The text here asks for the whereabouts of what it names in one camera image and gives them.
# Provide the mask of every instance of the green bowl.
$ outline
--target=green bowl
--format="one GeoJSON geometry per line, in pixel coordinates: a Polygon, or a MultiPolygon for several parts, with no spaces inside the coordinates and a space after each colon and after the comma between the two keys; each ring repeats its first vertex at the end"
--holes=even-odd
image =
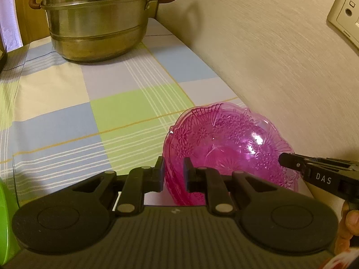
{"type": "Polygon", "coordinates": [[[15,197],[0,179],[0,265],[8,262],[20,250],[11,229],[11,220],[18,209],[15,197]]]}

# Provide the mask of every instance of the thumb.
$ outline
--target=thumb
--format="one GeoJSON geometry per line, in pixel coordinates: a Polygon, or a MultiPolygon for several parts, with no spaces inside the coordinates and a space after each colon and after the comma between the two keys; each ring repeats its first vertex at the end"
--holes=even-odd
{"type": "Polygon", "coordinates": [[[345,224],[353,235],[359,236],[359,210],[349,211],[345,218],[345,224]]]}

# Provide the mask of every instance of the socket hole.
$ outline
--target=socket hole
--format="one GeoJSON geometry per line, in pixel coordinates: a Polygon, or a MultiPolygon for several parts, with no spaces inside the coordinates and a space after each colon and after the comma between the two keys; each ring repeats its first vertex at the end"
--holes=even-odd
{"type": "Polygon", "coordinates": [[[351,16],[353,15],[353,12],[350,10],[350,9],[345,9],[345,13],[348,15],[348,16],[351,16]]]}

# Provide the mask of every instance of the pink glass bowl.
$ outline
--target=pink glass bowl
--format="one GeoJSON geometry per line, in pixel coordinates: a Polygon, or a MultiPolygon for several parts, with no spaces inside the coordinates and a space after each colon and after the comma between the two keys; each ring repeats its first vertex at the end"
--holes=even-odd
{"type": "Polygon", "coordinates": [[[241,170],[297,191],[297,173],[278,163],[282,152],[293,150],[264,116],[228,102],[194,107],[165,139],[165,183],[177,205],[205,204],[202,193],[188,193],[184,186],[183,159],[190,157],[195,167],[212,167],[224,175],[241,170]]]}

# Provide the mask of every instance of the white wall plate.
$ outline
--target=white wall plate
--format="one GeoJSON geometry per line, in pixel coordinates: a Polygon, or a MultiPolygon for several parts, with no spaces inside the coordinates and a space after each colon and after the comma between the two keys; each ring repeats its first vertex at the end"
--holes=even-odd
{"type": "Polygon", "coordinates": [[[359,48],[359,0],[335,0],[328,21],[359,48]]]}

